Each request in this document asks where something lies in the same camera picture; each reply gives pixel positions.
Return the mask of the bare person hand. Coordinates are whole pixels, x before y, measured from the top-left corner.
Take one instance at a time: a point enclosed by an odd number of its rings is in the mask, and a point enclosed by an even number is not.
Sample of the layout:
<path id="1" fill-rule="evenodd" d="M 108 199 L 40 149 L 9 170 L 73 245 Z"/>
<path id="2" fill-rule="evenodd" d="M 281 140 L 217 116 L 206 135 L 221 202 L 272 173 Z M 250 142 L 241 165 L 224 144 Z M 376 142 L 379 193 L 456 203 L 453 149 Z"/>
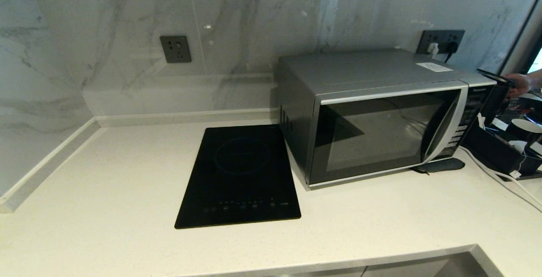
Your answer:
<path id="1" fill-rule="evenodd" d="M 514 84 L 507 93 L 507 98 L 510 100 L 526 94 L 531 88 L 531 79 L 528 75 L 506 74 L 503 75 L 503 78 Z"/>

